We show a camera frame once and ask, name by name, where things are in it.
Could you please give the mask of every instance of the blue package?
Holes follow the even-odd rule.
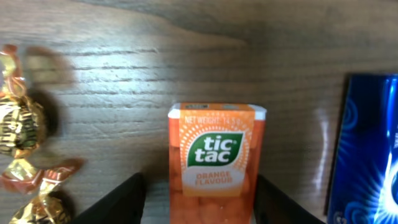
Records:
[[[398,223],[398,75],[349,81],[329,224]]]

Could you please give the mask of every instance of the blue box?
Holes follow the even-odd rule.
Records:
[[[329,224],[398,223],[398,75],[349,81]]]

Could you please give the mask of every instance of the dark wood surface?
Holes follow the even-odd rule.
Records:
[[[167,112],[180,101],[268,109],[260,173],[323,218],[345,75],[397,71],[392,0],[13,0],[0,40],[21,47],[62,128],[31,161],[80,156],[78,212],[133,173],[151,184],[143,223],[167,222]],[[10,158],[0,157],[0,168]],[[0,193],[7,223],[32,196]]]

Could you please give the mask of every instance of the gold wrapped candy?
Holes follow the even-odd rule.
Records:
[[[52,195],[59,186],[83,165],[81,159],[69,159],[44,171],[39,195],[13,216],[9,224],[66,224],[72,218],[63,202]]]
[[[22,159],[45,139],[43,108],[26,95],[25,81],[16,47],[5,45],[0,52],[0,154]]]

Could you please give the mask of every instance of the tic tac box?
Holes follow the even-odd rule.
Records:
[[[169,112],[170,223],[250,222],[266,110],[177,103]]]
[[[397,75],[349,81],[329,224],[398,223]]]

